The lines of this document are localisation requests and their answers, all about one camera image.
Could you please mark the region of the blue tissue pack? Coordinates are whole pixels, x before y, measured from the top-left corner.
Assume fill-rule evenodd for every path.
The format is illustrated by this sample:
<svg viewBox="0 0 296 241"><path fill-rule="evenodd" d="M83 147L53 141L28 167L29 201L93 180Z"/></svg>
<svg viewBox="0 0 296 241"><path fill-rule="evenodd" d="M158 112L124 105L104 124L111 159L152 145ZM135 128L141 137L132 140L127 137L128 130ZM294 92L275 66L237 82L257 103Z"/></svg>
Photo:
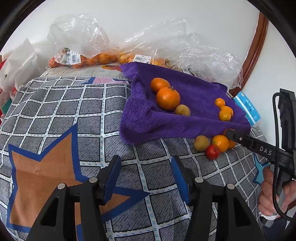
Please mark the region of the blue tissue pack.
<svg viewBox="0 0 296 241"><path fill-rule="evenodd" d="M251 126L258 126L261 121L261 117L255 106L249 100L249 98L243 92L239 92L234 97L235 103L244 110L246 118L248 119Z"/></svg>

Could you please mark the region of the checkered grey bedspread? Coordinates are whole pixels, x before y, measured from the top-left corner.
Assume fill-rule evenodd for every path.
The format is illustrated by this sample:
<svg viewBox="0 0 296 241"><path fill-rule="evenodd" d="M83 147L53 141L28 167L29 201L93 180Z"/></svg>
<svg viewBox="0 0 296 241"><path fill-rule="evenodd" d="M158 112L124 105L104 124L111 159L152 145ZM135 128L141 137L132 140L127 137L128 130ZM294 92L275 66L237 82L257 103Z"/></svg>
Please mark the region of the checkered grey bedspread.
<svg viewBox="0 0 296 241"><path fill-rule="evenodd" d="M102 207L109 240L183 240L193 209L181 199L171 158L209 183L232 183L255 217L264 162L238 145L208 160L190 138L129 146L119 124L128 84L76 77L36 78L20 88L1 124L1 221L13 240L26 240L55 187L96 176L114 155L122 166L116 190Z"/></svg>

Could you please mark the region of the medium orange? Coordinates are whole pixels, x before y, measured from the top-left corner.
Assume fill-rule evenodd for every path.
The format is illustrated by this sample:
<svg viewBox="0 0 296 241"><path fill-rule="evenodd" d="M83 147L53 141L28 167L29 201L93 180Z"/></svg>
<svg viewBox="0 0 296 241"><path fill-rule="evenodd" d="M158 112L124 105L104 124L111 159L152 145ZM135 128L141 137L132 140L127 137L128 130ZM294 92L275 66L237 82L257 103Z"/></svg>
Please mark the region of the medium orange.
<svg viewBox="0 0 296 241"><path fill-rule="evenodd" d="M231 120L231 113L228 110L222 109L219 111L219 120L221 121L230 121Z"/></svg>

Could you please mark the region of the small red fruit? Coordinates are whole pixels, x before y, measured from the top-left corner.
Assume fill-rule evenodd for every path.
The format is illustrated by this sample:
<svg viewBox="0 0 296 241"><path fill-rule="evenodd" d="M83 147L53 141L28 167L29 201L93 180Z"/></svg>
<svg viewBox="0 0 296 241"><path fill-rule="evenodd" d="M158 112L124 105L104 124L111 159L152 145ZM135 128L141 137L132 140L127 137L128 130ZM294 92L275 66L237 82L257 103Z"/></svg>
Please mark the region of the small red fruit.
<svg viewBox="0 0 296 241"><path fill-rule="evenodd" d="M208 160L215 160L220 154L216 145L209 145L205 150L205 156Z"/></svg>

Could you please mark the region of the orange with stem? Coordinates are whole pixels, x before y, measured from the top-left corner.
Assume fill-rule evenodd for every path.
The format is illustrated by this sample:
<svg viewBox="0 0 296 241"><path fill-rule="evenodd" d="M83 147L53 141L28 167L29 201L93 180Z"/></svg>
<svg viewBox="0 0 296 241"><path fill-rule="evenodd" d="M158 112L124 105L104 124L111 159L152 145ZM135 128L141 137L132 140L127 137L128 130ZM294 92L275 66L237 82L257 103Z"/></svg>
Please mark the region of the orange with stem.
<svg viewBox="0 0 296 241"><path fill-rule="evenodd" d="M227 110L227 111L230 113L231 116L233 116L233 114L234 114L233 109L230 108L229 106L225 106L225 105L224 105L224 106L220 107L220 109L221 109L221 110Z"/></svg>

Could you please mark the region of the small yellow-green fruit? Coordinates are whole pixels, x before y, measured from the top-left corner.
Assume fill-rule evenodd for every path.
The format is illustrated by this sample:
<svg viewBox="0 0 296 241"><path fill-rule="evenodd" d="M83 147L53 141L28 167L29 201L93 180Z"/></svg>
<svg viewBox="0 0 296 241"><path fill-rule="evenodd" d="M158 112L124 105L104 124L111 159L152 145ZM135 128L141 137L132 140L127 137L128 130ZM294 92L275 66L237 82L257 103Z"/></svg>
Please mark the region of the small yellow-green fruit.
<svg viewBox="0 0 296 241"><path fill-rule="evenodd" d="M184 116L190 116L191 115L191 111L190 111L190 109L186 105L180 104L180 105L178 105L176 107L175 114L177 114L177 115L184 115Z"/></svg>

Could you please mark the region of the clear plastic bag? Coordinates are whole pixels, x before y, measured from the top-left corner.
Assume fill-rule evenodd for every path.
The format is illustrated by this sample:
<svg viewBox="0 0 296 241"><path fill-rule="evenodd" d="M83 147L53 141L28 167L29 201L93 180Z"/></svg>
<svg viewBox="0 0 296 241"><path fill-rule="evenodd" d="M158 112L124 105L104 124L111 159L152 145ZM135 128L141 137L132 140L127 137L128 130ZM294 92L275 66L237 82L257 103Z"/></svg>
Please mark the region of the clear plastic bag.
<svg viewBox="0 0 296 241"><path fill-rule="evenodd" d="M242 61L234 54L209 45L188 45L174 58L176 65L194 76L229 90L241 87Z"/></svg>
<svg viewBox="0 0 296 241"><path fill-rule="evenodd" d="M120 64L132 62L173 68L173 61L187 45L187 21L169 19L146 27L119 44Z"/></svg>

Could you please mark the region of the small brown-yellow fruit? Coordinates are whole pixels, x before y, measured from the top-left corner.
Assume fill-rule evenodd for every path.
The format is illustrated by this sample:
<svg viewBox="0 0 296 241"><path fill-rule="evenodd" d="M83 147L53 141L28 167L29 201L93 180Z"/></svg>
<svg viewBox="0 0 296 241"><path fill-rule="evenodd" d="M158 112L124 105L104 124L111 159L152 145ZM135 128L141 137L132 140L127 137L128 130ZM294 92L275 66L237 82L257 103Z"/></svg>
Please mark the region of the small brown-yellow fruit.
<svg viewBox="0 0 296 241"><path fill-rule="evenodd" d="M195 138L193 145L197 152L204 152L210 145L210 142L206 136L199 135Z"/></svg>

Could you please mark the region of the clear plastic bag centre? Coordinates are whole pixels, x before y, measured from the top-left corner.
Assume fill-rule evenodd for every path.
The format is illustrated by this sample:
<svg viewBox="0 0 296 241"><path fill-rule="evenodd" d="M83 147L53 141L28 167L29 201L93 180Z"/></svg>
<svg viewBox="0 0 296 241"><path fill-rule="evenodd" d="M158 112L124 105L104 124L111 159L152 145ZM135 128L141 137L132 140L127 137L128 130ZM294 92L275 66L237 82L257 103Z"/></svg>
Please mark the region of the clear plastic bag centre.
<svg viewBox="0 0 296 241"><path fill-rule="evenodd" d="M146 27L119 44L120 64L132 62L173 68L173 61L187 45L187 21L169 19Z"/></svg>

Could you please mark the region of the plastic bag of tangerines left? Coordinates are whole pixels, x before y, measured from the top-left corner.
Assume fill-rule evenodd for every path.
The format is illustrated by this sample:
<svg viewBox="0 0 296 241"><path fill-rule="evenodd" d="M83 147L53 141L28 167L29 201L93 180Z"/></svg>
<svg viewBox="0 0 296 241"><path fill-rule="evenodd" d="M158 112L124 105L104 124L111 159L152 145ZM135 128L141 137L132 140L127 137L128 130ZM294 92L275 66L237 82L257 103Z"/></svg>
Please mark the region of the plastic bag of tangerines left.
<svg viewBox="0 0 296 241"><path fill-rule="evenodd" d="M105 65L118 61L118 50L94 15L71 14L56 18L49 27L47 39L53 44L54 54L48 66Z"/></svg>

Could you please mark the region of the brown wooden frame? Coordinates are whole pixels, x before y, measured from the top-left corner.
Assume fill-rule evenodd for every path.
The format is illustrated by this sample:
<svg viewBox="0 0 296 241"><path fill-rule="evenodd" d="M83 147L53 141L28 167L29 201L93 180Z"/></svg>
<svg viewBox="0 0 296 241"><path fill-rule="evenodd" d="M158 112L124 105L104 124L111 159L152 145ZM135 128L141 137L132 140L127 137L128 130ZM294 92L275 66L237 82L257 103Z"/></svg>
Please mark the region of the brown wooden frame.
<svg viewBox="0 0 296 241"><path fill-rule="evenodd" d="M262 51L263 44L266 38L268 24L269 24L268 18L262 12L259 12L254 37L252 39L250 48L247 52L247 56L241 68L242 83L240 87L235 87L229 90L229 93L232 97L235 97L238 94L238 92L240 92L243 89L252 71L255 68L255 65L257 63L257 60L259 59L259 56Z"/></svg>

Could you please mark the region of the large orange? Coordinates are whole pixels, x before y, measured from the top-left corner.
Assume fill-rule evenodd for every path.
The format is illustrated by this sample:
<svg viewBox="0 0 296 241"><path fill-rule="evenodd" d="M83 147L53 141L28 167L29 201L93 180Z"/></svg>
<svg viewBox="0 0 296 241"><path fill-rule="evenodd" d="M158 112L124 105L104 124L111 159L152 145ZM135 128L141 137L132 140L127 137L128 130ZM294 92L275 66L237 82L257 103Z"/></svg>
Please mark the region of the large orange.
<svg viewBox="0 0 296 241"><path fill-rule="evenodd" d="M236 145L237 145L236 142L234 142L234 141L232 141L232 140L229 139L229 147L228 147L228 149L232 149L232 148L234 148Z"/></svg>
<svg viewBox="0 0 296 241"><path fill-rule="evenodd" d="M180 101L180 94L173 87L161 88L156 94L156 103L164 110L175 110Z"/></svg>

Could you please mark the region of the clear plastic bag right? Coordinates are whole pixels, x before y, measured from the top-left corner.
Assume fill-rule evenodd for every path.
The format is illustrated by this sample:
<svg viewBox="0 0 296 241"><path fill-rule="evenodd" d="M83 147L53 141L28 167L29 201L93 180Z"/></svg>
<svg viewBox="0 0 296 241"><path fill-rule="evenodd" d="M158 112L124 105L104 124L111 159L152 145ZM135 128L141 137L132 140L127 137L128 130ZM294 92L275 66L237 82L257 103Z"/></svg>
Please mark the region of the clear plastic bag right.
<svg viewBox="0 0 296 241"><path fill-rule="evenodd" d="M174 58L176 65L194 76L229 90L241 87L242 61L234 54L209 45L188 45Z"/></svg>

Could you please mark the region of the white plastic bag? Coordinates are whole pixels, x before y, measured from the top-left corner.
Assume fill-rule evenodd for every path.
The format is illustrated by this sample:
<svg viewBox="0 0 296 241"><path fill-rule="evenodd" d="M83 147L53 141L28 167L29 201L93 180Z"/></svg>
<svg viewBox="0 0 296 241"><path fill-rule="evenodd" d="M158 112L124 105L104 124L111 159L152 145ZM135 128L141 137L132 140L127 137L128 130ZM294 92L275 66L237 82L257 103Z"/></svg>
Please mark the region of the white plastic bag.
<svg viewBox="0 0 296 241"><path fill-rule="evenodd" d="M40 74L37 53L30 41L25 39L1 68L1 89L11 93L14 87L18 89Z"/></svg>

